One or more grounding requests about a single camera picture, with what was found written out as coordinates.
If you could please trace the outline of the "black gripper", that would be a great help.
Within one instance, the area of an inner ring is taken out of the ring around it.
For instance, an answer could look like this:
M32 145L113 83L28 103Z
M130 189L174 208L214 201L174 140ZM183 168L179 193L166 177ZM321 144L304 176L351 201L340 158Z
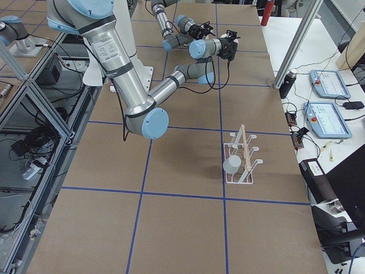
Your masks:
M236 55L236 52L232 52L231 40L227 38L219 38L218 39L221 44L221 48L219 49L218 56L222 59L227 59L229 61L233 61Z
M203 39L203 37L215 37L215 33L210 30L213 30L213 26L210 25L210 21L206 21L202 25L193 24L189 28L188 34L193 39Z

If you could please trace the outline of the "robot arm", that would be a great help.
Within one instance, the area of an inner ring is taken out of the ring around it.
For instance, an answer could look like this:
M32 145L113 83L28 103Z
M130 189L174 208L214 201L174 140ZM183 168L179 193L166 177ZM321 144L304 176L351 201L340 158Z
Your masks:
M151 12L155 16L163 37L163 48L169 52L180 46L189 45L191 42L204 39L209 35L215 36L213 27L207 21L196 24L192 18L179 15L175 22L170 21L165 8L177 1L151 1Z
M168 113L160 104L190 79L200 84L215 84L213 56L227 61L235 57L239 36L228 30L220 38L208 39L212 27L205 23L197 25L193 19L180 15L176 21L179 35L174 35L165 8L174 1L152 1L152 14L161 28L166 51L182 45L189 46L194 63L178 65L158 86L147 91L142 75L133 65L132 56L123 43L127 36L118 34L114 15L116 1L47 1L47 20L50 28L68 34L80 35L90 43L102 73L115 87L119 101L125 103L123 124L129 132L147 139L157 139L168 129Z

